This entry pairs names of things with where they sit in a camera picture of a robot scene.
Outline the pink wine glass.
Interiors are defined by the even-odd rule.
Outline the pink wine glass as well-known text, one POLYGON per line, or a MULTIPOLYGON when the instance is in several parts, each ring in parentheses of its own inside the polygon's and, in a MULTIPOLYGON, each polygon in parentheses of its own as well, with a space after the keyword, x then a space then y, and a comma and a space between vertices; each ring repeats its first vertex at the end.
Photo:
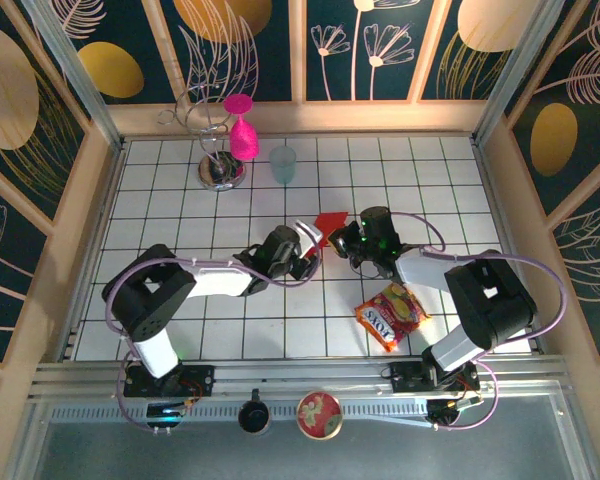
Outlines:
POLYGON ((229 132, 231 154, 240 161, 253 160, 259 154, 259 141, 255 127, 244 115, 253 107, 253 100, 246 94, 232 94, 223 103, 224 109, 235 117, 235 123, 229 132))

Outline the black mug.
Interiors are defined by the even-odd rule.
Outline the black mug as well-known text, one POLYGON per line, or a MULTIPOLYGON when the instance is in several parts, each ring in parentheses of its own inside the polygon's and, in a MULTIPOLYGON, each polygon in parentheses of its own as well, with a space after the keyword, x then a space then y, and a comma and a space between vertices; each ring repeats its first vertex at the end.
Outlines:
POLYGON ((240 428, 250 435, 261 435, 269 428, 271 413, 261 400, 258 388, 252 390, 251 398, 240 407, 238 423, 240 428))

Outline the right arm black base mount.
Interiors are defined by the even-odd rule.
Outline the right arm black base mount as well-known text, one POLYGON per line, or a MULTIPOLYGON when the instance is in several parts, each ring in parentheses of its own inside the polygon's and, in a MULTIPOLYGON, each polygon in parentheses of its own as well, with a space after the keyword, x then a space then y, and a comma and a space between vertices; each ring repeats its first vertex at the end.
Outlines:
POLYGON ((479 391, 477 368, 467 362, 452 371, 417 361, 389 364, 389 380, 394 393, 468 392, 479 391))

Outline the black electronics box blue light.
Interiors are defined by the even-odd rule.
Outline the black electronics box blue light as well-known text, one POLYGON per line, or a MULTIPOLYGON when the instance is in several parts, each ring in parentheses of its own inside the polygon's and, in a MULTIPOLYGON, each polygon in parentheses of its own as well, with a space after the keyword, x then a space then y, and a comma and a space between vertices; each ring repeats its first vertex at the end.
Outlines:
POLYGON ((155 435, 170 435, 181 423, 184 409, 183 402, 149 404, 146 409, 146 424, 155 435))

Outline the aluminium table rail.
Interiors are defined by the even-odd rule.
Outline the aluminium table rail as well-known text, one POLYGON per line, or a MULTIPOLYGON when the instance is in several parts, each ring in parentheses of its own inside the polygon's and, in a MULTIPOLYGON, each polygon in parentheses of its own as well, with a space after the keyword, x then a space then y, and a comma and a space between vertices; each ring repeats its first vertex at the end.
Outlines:
MULTIPOLYGON (((212 399, 238 400, 258 388, 267 399, 293 400, 315 390, 337 398, 388 398, 393 395, 388 358, 214 361, 212 399)), ((108 400, 116 391, 116 361, 47 363, 37 367, 27 396, 30 402, 108 400)), ((478 367, 487 396, 494 392, 492 370, 505 396, 542 395, 570 390, 564 360, 556 355, 487 356, 478 367)))

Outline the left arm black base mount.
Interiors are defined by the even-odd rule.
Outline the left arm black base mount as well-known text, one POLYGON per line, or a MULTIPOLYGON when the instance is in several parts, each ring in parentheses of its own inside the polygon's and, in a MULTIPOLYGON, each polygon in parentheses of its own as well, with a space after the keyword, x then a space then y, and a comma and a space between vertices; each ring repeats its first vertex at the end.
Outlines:
POLYGON ((125 370, 123 395, 127 398, 210 397, 215 382, 211 365, 177 365, 160 378, 154 378, 144 365, 125 370))

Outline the translucent pale blue cup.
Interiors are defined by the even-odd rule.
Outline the translucent pale blue cup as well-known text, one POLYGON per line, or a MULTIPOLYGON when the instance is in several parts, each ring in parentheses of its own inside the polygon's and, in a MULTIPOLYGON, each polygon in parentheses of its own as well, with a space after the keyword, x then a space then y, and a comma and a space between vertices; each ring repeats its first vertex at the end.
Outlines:
POLYGON ((296 170, 296 153, 286 146, 277 146, 269 154, 269 164, 273 178, 277 183, 288 185, 292 182, 296 170))

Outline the orange Fox's candy bag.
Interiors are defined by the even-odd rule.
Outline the orange Fox's candy bag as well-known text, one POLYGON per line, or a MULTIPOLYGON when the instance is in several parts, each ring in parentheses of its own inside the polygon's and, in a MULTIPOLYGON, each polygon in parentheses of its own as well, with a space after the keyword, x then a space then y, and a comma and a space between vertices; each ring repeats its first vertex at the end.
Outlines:
POLYGON ((386 352, 393 352, 413 331, 431 319, 416 295, 392 282, 355 308, 356 320, 386 352))

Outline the red round floral bowl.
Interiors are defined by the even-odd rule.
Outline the red round floral bowl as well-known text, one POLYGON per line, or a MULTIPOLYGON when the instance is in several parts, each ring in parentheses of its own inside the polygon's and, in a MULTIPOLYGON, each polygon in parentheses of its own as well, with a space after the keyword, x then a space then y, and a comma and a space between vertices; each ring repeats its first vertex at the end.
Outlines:
POLYGON ((329 440, 341 430, 344 415, 340 401, 330 393, 313 391, 299 402, 296 421, 300 431, 312 440, 329 440))

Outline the red cloth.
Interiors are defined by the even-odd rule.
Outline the red cloth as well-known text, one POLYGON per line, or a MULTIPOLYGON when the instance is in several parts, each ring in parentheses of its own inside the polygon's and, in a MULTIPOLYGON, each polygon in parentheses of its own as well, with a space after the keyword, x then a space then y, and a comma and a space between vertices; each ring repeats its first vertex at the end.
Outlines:
POLYGON ((322 212, 314 222, 314 226, 321 232, 322 238, 319 247, 324 248, 328 243, 329 236, 336 230, 346 225, 347 212, 322 212))

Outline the aluminium frame post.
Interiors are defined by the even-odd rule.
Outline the aluminium frame post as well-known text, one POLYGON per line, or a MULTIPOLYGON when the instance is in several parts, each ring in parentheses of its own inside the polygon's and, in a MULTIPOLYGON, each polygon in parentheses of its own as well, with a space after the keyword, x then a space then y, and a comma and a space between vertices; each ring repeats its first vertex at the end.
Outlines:
POLYGON ((121 136, 74 42, 88 40, 107 16, 104 0, 19 0, 91 119, 115 153, 121 136))
POLYGON ((515 90, 538 56, 547 36, 560 16, 565 0, 540 0, 531 19, 521 33, 518 45, 508 57, 501 75, 495 83, 473 132, 473 144, 483 148, 515 90))

